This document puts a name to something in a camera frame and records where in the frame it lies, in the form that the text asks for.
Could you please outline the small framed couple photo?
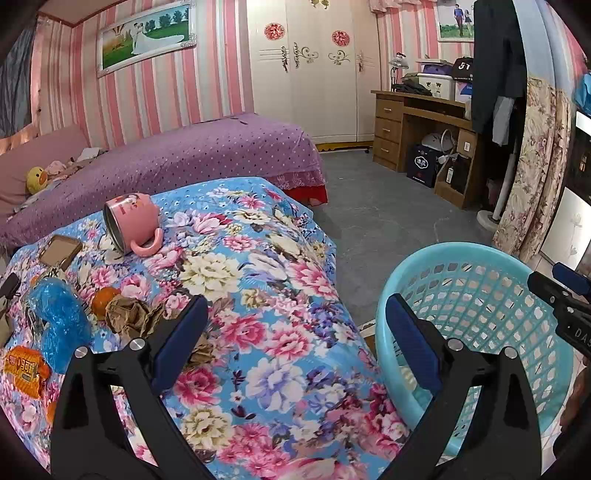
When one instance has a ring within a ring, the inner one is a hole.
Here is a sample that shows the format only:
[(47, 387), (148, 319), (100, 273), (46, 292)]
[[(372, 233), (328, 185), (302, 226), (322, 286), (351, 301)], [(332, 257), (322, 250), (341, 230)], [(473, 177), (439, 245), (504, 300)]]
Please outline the small framed couple photo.
[(474, 4), (475, 2), (471, 0), (436, 2), (436, 21), (440, 41), (474, 41)]

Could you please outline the wooden desk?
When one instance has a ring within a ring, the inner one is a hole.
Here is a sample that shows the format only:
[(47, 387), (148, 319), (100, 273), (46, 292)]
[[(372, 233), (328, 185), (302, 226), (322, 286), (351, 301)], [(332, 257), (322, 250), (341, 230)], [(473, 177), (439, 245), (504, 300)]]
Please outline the wooden desk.
[(373, 160), (399, 173), (411, 165), (412, 148), (429, 134), (448, 132), (452, 151), (464, 160), (459, 182), (443, 166), (435, 180), (435, 194), (458, 208), (467, 209), (477, 200), (481, 167), (478, 136), (465, 118), (464, 103), (433, 96), (374, 90), (376, 95)]

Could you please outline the black box under desk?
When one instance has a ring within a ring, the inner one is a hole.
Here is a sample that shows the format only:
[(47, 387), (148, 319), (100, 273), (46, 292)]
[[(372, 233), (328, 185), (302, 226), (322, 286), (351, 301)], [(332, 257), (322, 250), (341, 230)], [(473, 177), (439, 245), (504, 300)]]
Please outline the black box under desk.
[(407, 177), (433, 188), (439, 173), (441, 153), (434, 148), (417, 144), (410, 149), (407, 157)]

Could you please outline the yellow duck plush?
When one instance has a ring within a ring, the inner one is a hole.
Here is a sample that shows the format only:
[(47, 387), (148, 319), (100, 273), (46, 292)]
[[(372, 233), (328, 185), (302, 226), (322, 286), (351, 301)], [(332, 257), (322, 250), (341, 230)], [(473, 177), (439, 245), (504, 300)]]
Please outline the yellow duck plush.
[(46, 188), (48, 174), (42, 167), (33, 167), (26, 174), (26, 188), (30, 195), (35, 195)]

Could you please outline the purple dotted bed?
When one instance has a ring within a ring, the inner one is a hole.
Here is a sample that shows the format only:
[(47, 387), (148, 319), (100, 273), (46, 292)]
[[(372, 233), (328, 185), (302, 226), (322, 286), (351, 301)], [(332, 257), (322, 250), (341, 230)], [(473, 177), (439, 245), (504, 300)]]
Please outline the purple dotted bed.
[(31, 206), (3, 214), (1, 245), (11, 250), (32, 244), (125, 193), (155, 195), (233, 177), (266, 179), (304, 205), (328, 201), (322, 158), (301, 127), (240, 114), (103, 153), (53, 190), (45, 190)]

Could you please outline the blue floral quilt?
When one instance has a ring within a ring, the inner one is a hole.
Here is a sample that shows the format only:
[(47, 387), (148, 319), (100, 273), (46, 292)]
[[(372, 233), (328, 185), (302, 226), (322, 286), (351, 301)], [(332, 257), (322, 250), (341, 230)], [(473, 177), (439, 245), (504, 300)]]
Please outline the blue floral quilt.
[(66, 272), (163, 318), (193, 295), (209, 322), (162, 401), (217, 479), (376, 479), (408, 429), (335, 288), (335, 244), (308, 208), (259, 178), (158, 194), (162, 247), (121, 255), (100, 213), (68, 222)]

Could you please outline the blue crumpled plastic bag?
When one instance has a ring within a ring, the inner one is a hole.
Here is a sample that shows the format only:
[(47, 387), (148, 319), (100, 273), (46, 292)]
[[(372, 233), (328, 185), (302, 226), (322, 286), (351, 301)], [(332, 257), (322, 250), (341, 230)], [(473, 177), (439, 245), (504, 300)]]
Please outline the blue crumpled plastic bag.
[(75, 350), (91, 343), (91, 326), (80, 299), (58, 278), (44, 278), (29, 293), (34, 315), (43, 323), (40, 351), (53, 372), (65, 374)]

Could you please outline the desk lamp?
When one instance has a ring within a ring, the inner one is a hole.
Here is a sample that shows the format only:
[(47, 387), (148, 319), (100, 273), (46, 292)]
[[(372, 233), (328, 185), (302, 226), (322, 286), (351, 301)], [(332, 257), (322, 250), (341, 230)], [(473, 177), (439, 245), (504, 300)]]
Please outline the desk lamp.
[(407, 57), (404, 53), (397, 52), (390, 64), (391, 90), (396, 90), (396, 86), (402, 83), (405, 71), (409, 69)]

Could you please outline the dark hanging coat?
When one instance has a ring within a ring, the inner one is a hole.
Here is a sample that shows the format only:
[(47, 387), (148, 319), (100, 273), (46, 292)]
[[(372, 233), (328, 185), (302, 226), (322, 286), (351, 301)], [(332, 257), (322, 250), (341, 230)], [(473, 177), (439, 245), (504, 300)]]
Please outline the dark hanging coat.
[(517, 99), (526, 95), (527, 69), (521, 31), (511, 1), (477, 1), (472, 66), (472, 125), (481, 134), (492, 129), (492, 141), (508, 144)]

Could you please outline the floral curtain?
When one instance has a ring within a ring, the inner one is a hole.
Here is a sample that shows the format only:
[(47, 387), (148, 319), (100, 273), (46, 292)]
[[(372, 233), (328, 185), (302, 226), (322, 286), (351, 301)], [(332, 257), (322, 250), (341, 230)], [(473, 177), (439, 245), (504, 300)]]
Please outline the floral curtain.
[(516, 174), (493, 245), (527, 263), (539, 253), (567, 168), (574, 106), (562, 89), (527, 81), (525, 126)]

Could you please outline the grey window curtain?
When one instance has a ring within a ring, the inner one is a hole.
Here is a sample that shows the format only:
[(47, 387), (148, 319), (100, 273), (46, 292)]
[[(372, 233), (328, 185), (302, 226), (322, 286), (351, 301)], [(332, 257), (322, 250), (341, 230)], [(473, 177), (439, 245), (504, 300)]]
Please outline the grey window curtain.
[(32, 121), (31, 65), (37, 19), (17, 37), (1, 64), (1, 137), (11, 137)]

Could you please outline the orange snack wrapper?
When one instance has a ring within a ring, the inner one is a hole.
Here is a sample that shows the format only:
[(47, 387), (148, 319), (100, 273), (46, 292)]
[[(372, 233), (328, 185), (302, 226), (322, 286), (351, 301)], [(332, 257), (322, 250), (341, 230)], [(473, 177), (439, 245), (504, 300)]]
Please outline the orange snack wrapper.
[(40, 351), (24, 346), (15, 346), (7, 353), (4, 371), (17, 390), (33, 399), (41, 398), (43, 384), (52, 373)]

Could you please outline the orange tangerine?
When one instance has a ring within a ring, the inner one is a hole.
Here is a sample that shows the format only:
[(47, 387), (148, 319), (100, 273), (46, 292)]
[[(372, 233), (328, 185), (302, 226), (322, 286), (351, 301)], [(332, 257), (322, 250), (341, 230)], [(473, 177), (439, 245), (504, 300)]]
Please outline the orange tangerine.
[(118, 295), (120, 290), (111, 286), (99, 289), (93, 296), (90, 309), (99, 319), (104, 318), (107, 305)]

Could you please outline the pink headboard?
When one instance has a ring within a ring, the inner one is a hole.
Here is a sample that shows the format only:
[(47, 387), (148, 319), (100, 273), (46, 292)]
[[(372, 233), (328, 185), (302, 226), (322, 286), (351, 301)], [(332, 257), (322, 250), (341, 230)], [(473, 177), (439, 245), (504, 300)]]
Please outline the pink headboard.
[(1, 155), (1, 219), (5, 221), (13, 209), (23, 203), (28, 190), (26, 175), (33, 167), (47, 167), (53, 161), (66, 163), (77, 158), (89, 146), (77, 125), (38, 136)]

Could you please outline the pink metal mug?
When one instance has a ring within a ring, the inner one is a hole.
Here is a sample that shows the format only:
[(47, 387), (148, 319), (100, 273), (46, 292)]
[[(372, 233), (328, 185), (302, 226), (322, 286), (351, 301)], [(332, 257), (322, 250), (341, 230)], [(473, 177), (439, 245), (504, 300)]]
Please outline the pink metal mug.
[(159, 207), (143, 193), (121, 195), (103, 206), (106, 230), (116, 249), (141, 258), (154, 255), (162, 246), (159, 215)]

